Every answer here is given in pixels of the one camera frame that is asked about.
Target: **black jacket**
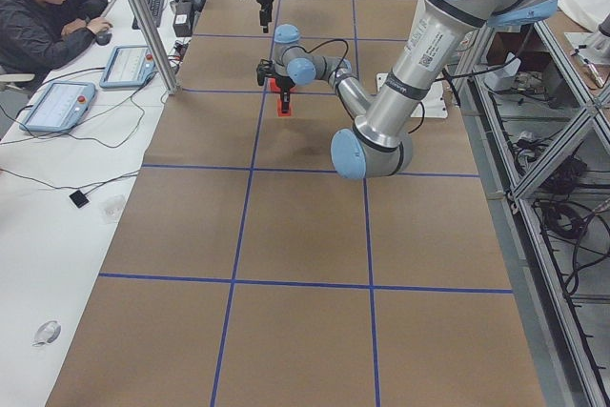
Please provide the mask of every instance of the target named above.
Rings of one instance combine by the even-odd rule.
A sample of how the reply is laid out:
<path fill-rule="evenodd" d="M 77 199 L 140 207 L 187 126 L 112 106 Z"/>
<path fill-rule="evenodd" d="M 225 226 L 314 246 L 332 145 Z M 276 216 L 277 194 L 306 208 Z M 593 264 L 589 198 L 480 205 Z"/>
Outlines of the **black jacket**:
<path fill-rule="evenodd" d="M 35 73 L 37 87 L 47 73 L 68 64 L 94 38 L 87 28 L 62 38 L 61 30 L 76 18 L 100 16 L 108 0 L 66 0 L 42 7 L 34 0 L 0 0 L 0 66 L 7 73 Z"/>

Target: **keyboard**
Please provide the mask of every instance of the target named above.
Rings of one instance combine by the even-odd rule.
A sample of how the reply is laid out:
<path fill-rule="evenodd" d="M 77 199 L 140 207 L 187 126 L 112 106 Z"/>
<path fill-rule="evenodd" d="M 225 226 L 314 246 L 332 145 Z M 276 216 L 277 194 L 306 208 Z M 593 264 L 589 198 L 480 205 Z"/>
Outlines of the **keyboard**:
<path fill-rule="evenodd" d="M 163 14 L 165 0 L 146 0 L 146 2 L 149 4 L 154 24 L 159 27 L 161 25 L 161 15 Z M 133 18 L 132 29 L 140 29 L 136 18 Z"/>

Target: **blue joint cap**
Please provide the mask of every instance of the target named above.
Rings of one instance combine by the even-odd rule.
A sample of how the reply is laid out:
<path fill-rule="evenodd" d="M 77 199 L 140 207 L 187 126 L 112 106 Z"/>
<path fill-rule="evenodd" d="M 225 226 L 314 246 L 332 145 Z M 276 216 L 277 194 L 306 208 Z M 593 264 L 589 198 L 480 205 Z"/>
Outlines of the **blue joint cap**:
<path fill-rule="evenodd" d="M 286 66 L 288 75 L 300 86 L 309 85 L 315 80 L 315 65 L 305 57 L 297 57 Z"/>
<path fill-rule="evenodd" d="M 280 45 L 296 43 L 301 38 L 301 32 L 292 24 L 282 24 L 275 28 L 274 41 Z"/>
<path fill-rule="evenodd" d="M 553 16 L 557 12 L 558 2 L 559 0 L 546 0 L 525 9 L 492 16 L 487 20 L 487 26 L 490 28 L 500 28 L 504 26 L 521 26 L 541 21 Z"/>
<path fill-rule="evenodd" d="M 335 170 L 343 178 L 361 180 L 366 176 L 366 157 L 356 135 L 349 129 L 337 132 L 331 142 Z"/>

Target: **table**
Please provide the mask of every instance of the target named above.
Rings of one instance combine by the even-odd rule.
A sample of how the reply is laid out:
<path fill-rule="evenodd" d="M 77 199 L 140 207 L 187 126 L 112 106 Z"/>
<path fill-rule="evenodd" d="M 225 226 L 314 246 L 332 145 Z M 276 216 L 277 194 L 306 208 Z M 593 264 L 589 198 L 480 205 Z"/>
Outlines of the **table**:
<path fill-rule="evenodd" d="M 106 16 L 114 25 L 111 43 L 93 43 L 49 79 L 103 67 L 114 46 L 145 44 L 141 31 L 131 29 L 127 0 L 115 0 Z M 168 2 L 158 29 L 167 51 L 175 41 L 172 23 Z M 101 74 L 67 79 L 97 84 Z M 98 91 L 82 124 L 71 131 L 80 140 L 65 135 L 31 139 L 13 125 L 0 144 L 0 168 L 56 187 L 79 187 L 138 171 L 167 95 L 158 76 L 133 101 L 128 98 L 132 93 Z M 105 214 L 104 205 L 108 207 L 109 199 L 126 200 L 133 181 L 102 186 L 89 194 L 89 204 L 77 209 L 69 200 L 71 190 L 51 190 L 0 172 L 0 310 L 6 321 L 0 330 L 0 365 L 6 369 L 0 380 L 1 405 L 44 405 L 116 229 L 117 221 Z M 49 320 L 61 325 L 59 338 L 32 346 L 36 330 Z"/>

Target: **metal pole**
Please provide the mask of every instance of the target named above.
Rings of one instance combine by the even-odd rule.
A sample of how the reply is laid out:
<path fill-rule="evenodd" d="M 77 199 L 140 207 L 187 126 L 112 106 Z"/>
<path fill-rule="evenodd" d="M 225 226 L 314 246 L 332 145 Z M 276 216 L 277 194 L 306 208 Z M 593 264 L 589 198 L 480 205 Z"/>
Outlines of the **metal pole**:
<path fill-rule="evenodd" d="M 133 14 L 137 19 L 137 23 L 144 34 L 149 49 L 151 50 L 154 64 L 157 67 L 163 83 L 169 94 L 174 94 L 178 90 L 178 82 L 173 73 L 170 61 L 161 42 L 161 37 L 153 22 L 153 16 L 149 11 L 149 6 L 146 0 L 128 0 L 132 6 Z"/>

